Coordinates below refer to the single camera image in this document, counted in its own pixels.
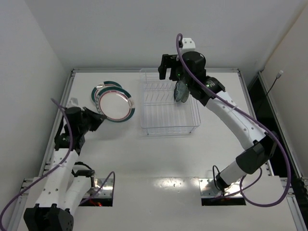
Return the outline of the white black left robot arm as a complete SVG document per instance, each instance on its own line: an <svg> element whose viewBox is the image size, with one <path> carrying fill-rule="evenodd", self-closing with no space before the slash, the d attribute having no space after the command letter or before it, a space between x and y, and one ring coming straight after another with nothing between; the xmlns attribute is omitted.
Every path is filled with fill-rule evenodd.
<svg viewBox="0 0 308 231"><path fill-rule="evenodd" d="M87 132L96 131L106 119L86 107L61 109L63 118L54 137L51 168L35 205L26 208L24 221L30 231L71 231L74 213L94 185L94 170L72 173Z"/></svg>

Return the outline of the white plate green red rim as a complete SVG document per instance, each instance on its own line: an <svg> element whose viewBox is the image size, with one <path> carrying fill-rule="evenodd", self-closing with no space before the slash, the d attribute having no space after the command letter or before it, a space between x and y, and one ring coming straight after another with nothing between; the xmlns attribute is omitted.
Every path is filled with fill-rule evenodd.
<svg viewBox="0 0 308 231"><path fill-rule="evenodd" d="M95 106L99 114L115 123L130 120L135 113L132 96L128 91L119 87L101 89L95 98Z"/></svg>

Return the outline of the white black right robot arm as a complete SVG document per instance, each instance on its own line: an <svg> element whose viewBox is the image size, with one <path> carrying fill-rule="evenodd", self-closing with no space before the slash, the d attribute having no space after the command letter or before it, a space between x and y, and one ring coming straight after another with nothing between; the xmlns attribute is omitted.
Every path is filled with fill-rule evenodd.
<svg viewBox="0 0 308 231"><path fill-rule="evenodd" d="M206 60L202 54L189 51L184 53L182 58L199 82L212 93L206 92L199 82L189 75L175 54L162 55L158 68L159 78L165 79L167 69L170 69L169 79L180 84L182 90L188 90L196 100L218 116L244 149L231 164L215 176L216 188L224 191L232 183L247 174L253 174L266 163L273 156L276 143L263 128L235 110L236 104L232 102L223 84L206 74Z"/></svg>

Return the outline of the small blue floral plate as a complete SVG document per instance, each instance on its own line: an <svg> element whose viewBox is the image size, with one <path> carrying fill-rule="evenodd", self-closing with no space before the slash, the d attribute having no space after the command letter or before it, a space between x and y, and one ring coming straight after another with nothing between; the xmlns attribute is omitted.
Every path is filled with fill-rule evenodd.
<svg viewBox="0 0 308 231"><path fill-rule="evenodd" d="M187 85L182 81L177 81L174 88L174 100L175 102L185 103L189 97L189 89Z"/></svg>

